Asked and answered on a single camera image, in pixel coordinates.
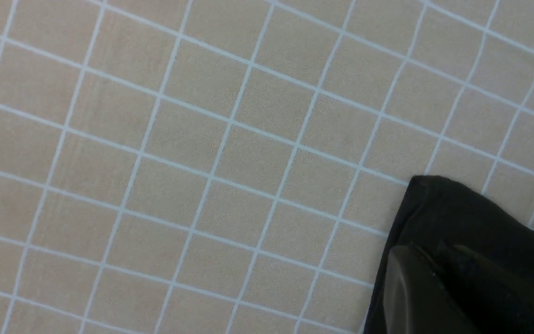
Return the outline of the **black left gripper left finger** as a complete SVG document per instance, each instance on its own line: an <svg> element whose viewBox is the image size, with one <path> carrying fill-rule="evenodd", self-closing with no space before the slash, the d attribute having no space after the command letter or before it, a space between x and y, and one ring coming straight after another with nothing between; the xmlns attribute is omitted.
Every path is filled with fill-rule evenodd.
<svg viewBox="0 0 534 334"><path fill-rule="evenodd" d="M388 254L383 291L388 334L478 334L454 302L420 248L394 246Z"/></svg>

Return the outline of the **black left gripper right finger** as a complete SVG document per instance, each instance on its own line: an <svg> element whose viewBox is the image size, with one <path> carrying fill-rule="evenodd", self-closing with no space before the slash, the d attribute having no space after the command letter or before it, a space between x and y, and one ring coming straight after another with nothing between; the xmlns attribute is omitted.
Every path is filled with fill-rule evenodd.
<svg viewBox="0 0 534 334"><path fill-rule="evenodd" d="M534 286L462 245L452 248L452 295L482 334L534 334Z"/></svg>

